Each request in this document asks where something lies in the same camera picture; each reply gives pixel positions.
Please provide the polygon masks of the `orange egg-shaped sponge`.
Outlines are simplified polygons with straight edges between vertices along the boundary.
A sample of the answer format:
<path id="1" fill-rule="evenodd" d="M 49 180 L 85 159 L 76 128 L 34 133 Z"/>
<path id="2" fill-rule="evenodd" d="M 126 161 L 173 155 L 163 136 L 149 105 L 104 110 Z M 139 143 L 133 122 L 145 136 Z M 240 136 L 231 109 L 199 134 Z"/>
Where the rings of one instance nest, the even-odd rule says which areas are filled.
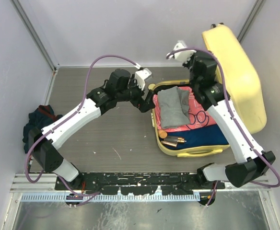
<path id="1" fill-rule="evenodd" d="M 157 133 L 158 133 L 158 136 L 160 137 L 160 138 L 166 138 L 167 137 L 167 132 L 166 131 L 164 131 L 164 130 L 162 130 L 162 129 L 159 129 L 158 131 L 157 131 Z"/>

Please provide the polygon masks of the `grey garment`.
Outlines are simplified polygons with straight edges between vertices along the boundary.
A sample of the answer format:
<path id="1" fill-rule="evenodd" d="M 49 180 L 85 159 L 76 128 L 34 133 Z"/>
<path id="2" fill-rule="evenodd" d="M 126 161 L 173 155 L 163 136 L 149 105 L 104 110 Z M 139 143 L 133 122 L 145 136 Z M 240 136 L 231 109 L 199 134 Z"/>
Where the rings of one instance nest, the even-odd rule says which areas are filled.
<path id="1" fill-rule="evenodd" d="M 188 125 L 189 91 L 177 86 L 159 91 L 157 94 L 162 129 Z"/>

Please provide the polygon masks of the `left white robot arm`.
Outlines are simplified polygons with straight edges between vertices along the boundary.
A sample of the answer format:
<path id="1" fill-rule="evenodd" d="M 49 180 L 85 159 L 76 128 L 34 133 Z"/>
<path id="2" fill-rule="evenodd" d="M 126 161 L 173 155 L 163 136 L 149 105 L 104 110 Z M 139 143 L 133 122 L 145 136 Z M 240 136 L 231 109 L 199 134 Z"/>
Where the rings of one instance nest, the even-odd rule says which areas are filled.
<path id="1" fill-rule="evenodd" d="M 144 92 L 150 77 L 152 73 L 148 69 L 141 68 L 134 74 L 116 69 L 101 87 L 91 90 L 69 113 L 42 129 L 31 129 L 29 154 L 44 172 L 57 174 L 72 190 L 81 188 L 84 179 L 80 171 L 58 150 L 79 129 L 115 108 L 118 102 L 130 102 L 142 113 L 153 109 L 153 91 Z"/>

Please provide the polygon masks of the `yellow suitcase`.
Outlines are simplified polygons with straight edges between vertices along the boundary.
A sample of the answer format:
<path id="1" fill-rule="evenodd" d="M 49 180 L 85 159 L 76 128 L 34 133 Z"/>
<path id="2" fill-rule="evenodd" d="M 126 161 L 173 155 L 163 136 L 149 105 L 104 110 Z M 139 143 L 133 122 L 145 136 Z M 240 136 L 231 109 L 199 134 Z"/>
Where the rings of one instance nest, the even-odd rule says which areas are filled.
<path id="1" fill-rule="evenodd" d="M 213 24 L 202 37 L 206 48 L 220 63 L 215 79 L 221 86 L 219 91 L 227 93 L 228 103 L 223 103 L 225 114 L 230 116 L 233 113 L 249 140 L 256 145 L 252 134 L 261 131 L 267 123 L 259 76 L 229 27 L 222 23 Z M 197 118 L 193 120 L 193 125 L 165 130 L 168 137 L 184 137 L 184 144 L 164 145 L 164 140 L 157 136 L 160 150 L 170 156 L 205 157 L 229 148 L 219 123 L 214 122 L 212 116 L 205 113 L 203 123 Z"/>

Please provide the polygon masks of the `pink patterned garment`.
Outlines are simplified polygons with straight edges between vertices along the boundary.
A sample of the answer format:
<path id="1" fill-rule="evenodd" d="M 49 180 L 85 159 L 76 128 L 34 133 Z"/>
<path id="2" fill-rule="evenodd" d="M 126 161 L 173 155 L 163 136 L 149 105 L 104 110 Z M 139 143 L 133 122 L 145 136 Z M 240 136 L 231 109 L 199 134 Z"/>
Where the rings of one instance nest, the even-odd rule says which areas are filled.
<path id="1" fill-rule="evenodd" d="M 215 120 L 209 115 L 209 113 L 206 112 L 202 108 L 202 106 L 196 101 L 195 96 L 190 87 L 185 86 L 185 87 L 178 87 L 178 88 L 189 91 L 190 123 L 188 125 L 179 126 L 177 128 L 167 128 L 167 129 L 163 129 L 163 130 L 165 130 L 166 132 L 187 131 L 187 130 L 202 128 L 202 127 L 211 126 L 211 125 L 216 124 Z M 160 123 L 160 108 L 158 105 L 157 94 L 154 95 L 153 102 L 155 104 L 154 111 L 155 111 L 155 119 L 156 119 L 157 128 L 162 129 L 161 123 Z"/>

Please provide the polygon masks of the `small brown bottle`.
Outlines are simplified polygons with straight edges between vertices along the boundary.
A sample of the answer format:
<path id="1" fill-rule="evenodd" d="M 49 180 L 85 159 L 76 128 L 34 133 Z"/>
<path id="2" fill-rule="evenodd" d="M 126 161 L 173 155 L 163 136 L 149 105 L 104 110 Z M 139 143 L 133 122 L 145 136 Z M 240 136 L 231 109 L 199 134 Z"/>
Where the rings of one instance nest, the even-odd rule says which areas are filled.
<path id="1" fill-rule="evenodd" d="M 177 143 L 172 143 L 172 142 L 164 141 L 164 140 L 162 140 L 161 143 L 162 143 L 164 146 L 171 146 L 171 147 L 174 147 L 174 148 L 177 147 Z"/>

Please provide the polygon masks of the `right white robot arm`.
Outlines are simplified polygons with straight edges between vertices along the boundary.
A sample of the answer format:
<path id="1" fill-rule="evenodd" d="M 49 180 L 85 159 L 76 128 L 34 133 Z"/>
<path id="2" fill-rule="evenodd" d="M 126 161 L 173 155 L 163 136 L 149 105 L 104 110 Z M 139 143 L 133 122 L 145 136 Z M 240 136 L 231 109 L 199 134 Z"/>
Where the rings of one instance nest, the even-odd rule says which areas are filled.
<path id="1" fill-rule="evenodd" d="M 225 83 L 215 80 L 221 65 L 209 51 L 192 50 L 183 66 L 189 69 L 190 86 L 196 101 L 215 120 L 229 143 L 236 162 L 229 165 L 210 163 L 198 170 L 197 183 L 203 189 L 214 181 L 229 181 L 235 187 L 253 183 L 271 168 L 276 157 L 255 141 L 235 111 Z"/>

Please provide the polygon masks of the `copper round bottle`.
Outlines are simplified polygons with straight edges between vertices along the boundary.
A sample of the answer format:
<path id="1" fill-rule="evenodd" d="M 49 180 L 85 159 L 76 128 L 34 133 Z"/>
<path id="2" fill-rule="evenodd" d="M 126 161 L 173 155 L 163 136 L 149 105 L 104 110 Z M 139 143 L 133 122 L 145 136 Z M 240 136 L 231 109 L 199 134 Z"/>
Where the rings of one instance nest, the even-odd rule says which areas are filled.
<path id="1" fill-rule="evenodd" d="M 183 137 L 177 137 L 177 136 L 168 136 L 168 141 L 172 142 L 174 144 L 184 144 L 184 143 L 186 143 L 186 140 Z"/>

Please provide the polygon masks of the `blue shirt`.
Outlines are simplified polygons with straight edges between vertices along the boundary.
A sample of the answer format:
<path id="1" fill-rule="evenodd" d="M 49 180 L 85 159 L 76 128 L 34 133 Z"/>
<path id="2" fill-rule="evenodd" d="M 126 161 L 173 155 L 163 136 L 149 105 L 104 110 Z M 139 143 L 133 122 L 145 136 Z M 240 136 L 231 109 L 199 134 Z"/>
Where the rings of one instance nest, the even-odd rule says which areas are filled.
<path id="1" fill-rule="evenodd" d="M 228 141 L 217 124 L 187 131 L 170 132 L 168 136 L 181 137 L 186 141 L 185 143 L 179 143 L 176 148 L 168 146 L 171 150 L 228 145 Z"/>

